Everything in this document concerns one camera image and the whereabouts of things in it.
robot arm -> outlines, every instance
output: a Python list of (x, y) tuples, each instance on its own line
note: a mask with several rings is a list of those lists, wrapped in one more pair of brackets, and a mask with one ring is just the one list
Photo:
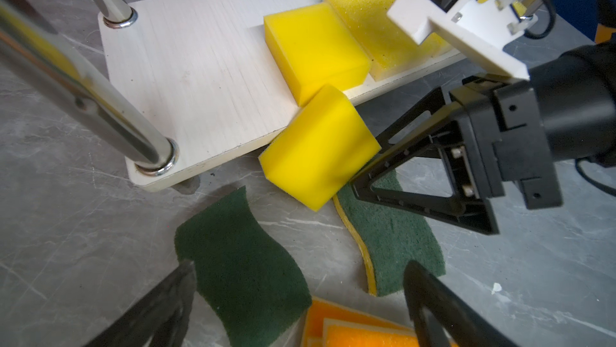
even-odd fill
[[(511, 4), (394, 2), (388, 16), (415, 42), (436, 32), (488, 73), (463, 80), (449, 104), (441, 88), (432, 90), (382, 132), (381, 155), (351, 180), (357, 198), (498, 234), (490, 199), (504, 196), (503, 182), (515, 182), (528, 209), (557, 207), (562, 195), (553, 162), (584, 158), (616, 165), (616, 44), (581, 47), (528, 70), (502, 50), (532, 23), (519, 19)], [(389, 143), (425, 111), (428, 120)], [(373, 187), (413, 157), (441, 158), (453, 195)]]

green sponge with yellow layer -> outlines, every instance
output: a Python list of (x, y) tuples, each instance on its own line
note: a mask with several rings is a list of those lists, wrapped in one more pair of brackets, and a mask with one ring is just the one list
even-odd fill
[[(402, 190), (395, 171), (375, 187)], [(435, 276), (445, 274), (441, 246), (422, 216), (360, 201), (348, 184), (334, 197), (334, 205), (359, 246), (371, 295), (381, 297), (401, 290), (410, 260), (417, 260)]]
[(232, 347), (267, 347), (311, 305), (295, 260), (259, 226), (237, 189), (175, 232), (179, 260), (195, 262), (197, 291)]

bolt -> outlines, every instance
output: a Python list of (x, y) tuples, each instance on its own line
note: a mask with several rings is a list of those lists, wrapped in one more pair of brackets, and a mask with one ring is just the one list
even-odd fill
[(466, 197), (473, 197), (475, 195), (475, 190), (473, 189), (473, 186), (470, 184), (462, 185), (462, 190), (464, 191), (464, 196)]
[(461, 158), (462, 157), (462, 149), (460, 148), (452, 148), (451, 155), (453, 158)]

yellow sponge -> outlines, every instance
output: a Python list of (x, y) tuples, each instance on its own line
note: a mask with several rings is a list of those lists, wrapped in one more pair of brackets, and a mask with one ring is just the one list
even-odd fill
[(380, 148), (349, 99), (326, 85), (259, 161), (270, 182), (317, 211)]
[(394, 0), (325, 0), (343, 19), (372, 60), (370, 74), (379, 81), (425, 63), (451, 49), (436, 34), (420, 46), (387, 17)]
[(326, 83), (340, 90), (364, 82), (370, 60), (329, 4), (270, 14), (266, 43), (297, 105)]
[(326, 319), (323, 321), (323, 347), (419, 347), (412, 331), (393, 330)]

gray marble surface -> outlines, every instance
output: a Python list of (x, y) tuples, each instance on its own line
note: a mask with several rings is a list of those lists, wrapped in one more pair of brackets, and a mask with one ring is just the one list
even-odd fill
[[(106, 73), (91, 0), (29, 0)], [(529, 66), (591, 43), (564, 20), (541, 41), (506, 50)], [(360, 105), (379, 133), (438, 85), (478, 71), (461, 61)], [(314, 295), (409, 324), (401, 293), (366, 293), (357, 245), (331, 203), (313, 213), (267, 182), (256, 156), (201, 175), (193, 196), (143, 192), (124, 159), (0, 67), (0, 344), (80, 346), (177, 265), (175, 229), (246, 185), (251, 209), (304, 272)], [(521, 346), (616, 346), (616, 199), (590, 187), (571, 162), (556, 164), (565, 204), (529, 212), (512, 184), (494, 202), (502, 234), (488, 237), (430, 220), (447, 262), (442, 281)], [(616, 172), (588, 166), (602, 182)], [(442, 166), (398, 169), (407, 190), (443, 194)], [(493, 290), (498, 283), (502, 290)], [(222, 324), (196, 295), (186, 346), (228, 346)], [(277, 341), (294, 346), (301, 326)]]

